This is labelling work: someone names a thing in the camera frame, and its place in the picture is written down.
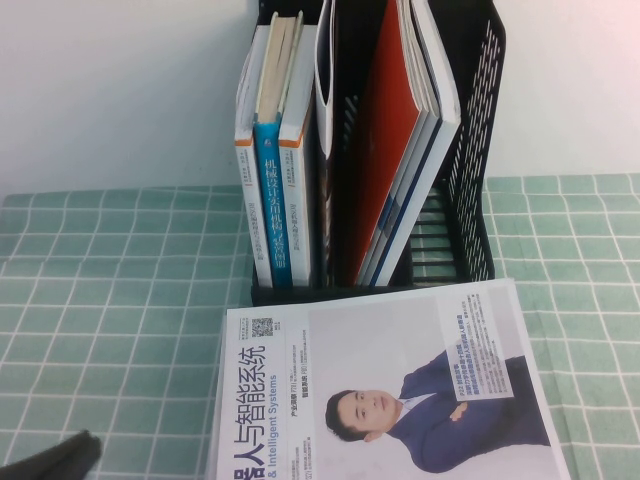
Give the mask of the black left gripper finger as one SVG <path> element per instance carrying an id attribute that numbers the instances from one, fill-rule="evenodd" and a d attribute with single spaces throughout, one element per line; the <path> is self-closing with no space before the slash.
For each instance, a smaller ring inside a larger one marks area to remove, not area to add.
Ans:
<path id="1" fill-rule="evenodd" d="M 101 440 L 83 430 L 58 445 L 3 466 L 1 479 L 82 480 L 101 455 Z"/>

